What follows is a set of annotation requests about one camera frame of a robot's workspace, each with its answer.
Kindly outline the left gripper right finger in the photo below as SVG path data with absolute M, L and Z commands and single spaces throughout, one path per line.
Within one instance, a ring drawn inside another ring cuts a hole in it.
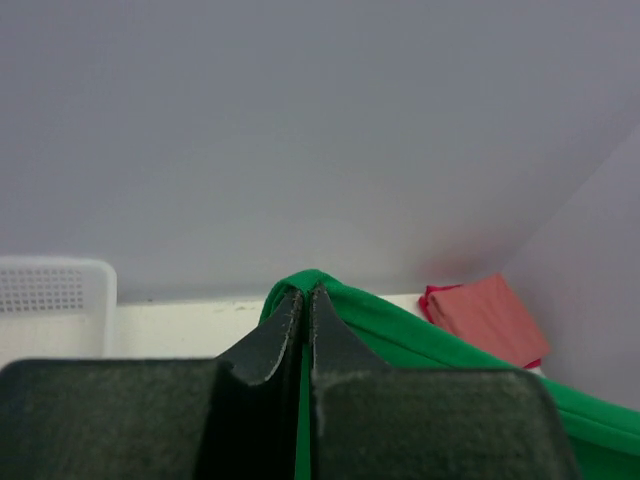
M 313 478 L 579 477 L 536 376 L 392 367 L 348 328 L 321 286 L 309 326 Z

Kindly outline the green t shirt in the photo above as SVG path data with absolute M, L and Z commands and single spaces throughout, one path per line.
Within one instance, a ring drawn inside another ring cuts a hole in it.
M 507 363 L 369 292 L 341 283 L 320 270 L 304 270 L 277 282 L 261 311 L 264 323 L 293 290 L 311 300 L 326 287 L 338 316 L 393 367 L 506 368 Z M 568 433 L 584 479 L 639 477 L 639 413 L 566 385 L 542 379 Z

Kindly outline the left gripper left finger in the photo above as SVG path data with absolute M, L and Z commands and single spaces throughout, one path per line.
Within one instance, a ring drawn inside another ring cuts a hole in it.
M 5 479 L 290 479 L 301 293 L 215 358 L 13 362 Z

